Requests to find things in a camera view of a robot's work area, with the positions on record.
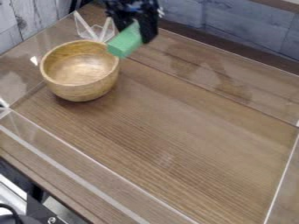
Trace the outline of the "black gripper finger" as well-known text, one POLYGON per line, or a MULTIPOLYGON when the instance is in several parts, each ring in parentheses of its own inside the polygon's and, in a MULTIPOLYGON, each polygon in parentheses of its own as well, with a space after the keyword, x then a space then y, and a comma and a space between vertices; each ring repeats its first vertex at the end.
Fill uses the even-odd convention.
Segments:
POLYGON ((143 43, 148 44, 155 39, 159 33, 159 16, 156 13, 139 13, 136 16, 136 20, 139 23, 143 43))
POLYGON ((116 29, 121 32, 132 23, 136 13, 131 10, 115 10, 109 12, 116 29))

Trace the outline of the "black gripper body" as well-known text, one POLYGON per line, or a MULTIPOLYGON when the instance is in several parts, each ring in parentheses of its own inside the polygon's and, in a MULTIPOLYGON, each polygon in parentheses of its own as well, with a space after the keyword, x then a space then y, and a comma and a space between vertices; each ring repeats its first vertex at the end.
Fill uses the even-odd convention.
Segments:
POLYGON ((103 0, 109 14, 135 15, 136 13, 159 17, 164 14, 164 9, 157 0, 103 0))

